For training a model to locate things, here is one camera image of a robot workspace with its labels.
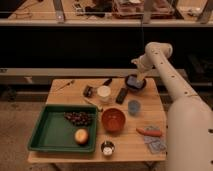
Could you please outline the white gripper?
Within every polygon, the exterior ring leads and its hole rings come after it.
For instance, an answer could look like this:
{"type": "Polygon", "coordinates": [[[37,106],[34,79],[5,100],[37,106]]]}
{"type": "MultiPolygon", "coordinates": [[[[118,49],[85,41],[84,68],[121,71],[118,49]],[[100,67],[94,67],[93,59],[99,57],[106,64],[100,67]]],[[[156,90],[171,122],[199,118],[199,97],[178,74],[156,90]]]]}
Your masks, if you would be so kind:
{"type": "Polygon", "coordinates": [[[137,67],[137,81],[142,82],[150,70],[150,62],[145,57],[132,59],[131,62],[137,67]]]}

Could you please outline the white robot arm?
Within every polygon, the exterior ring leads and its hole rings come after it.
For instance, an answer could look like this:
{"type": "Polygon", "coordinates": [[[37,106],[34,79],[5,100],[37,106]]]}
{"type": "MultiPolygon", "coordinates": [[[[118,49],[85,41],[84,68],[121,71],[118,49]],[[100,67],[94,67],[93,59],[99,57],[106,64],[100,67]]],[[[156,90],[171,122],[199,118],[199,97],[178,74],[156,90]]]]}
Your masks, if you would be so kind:
{"type": "Polygon", "coordinates": [[[169,43],[150,42],[131,62],[139,80],[155,67],[172,99],[167,114],[166,171],[213,171],[213,110],[168,59],[169,43]]]}

